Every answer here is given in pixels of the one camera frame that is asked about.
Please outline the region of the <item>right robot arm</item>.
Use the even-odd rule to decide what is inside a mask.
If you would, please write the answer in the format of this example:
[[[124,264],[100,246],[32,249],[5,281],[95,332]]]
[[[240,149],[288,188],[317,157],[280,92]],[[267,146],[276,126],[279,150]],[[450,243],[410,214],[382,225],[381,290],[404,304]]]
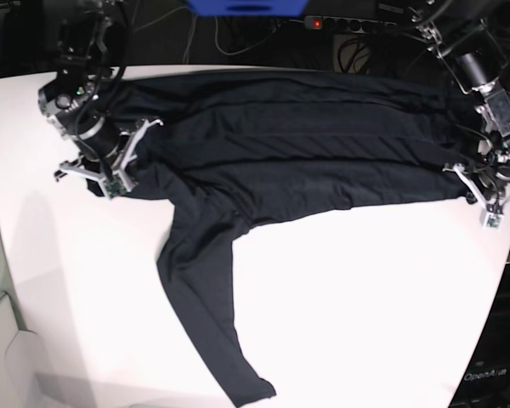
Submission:
[[[78,1],[76,13],[64,20],[57,42],[56,77],[38,91],[42,116],[60,137],[78,149],[73,161],[59,164],[55,180],[75,175],[113,199],[130,193],[136,146],[160,119],[142,119],[134,129],[121,130],[111,120],[126,71],[126,46],[113,43],[110,31],[118,28],[128,41],[131,21],[123,1]]]

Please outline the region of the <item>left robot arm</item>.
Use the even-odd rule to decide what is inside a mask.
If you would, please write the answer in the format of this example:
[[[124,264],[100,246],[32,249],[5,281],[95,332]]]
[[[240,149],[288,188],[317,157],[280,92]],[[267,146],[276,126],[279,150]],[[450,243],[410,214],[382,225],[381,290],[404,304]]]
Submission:
[[[443,169],[466,185],[467,199],[481,208],[481,225],[497,230],[510,202],[510,92],[501,81],[507,56],[476,1],[469,7],[458,1],[409,1],[405,14],[408,21],[400,29],[418,31],[459,90],[474,99],[482,126],[459,129],[479,138],[477,156],[470,164]]]

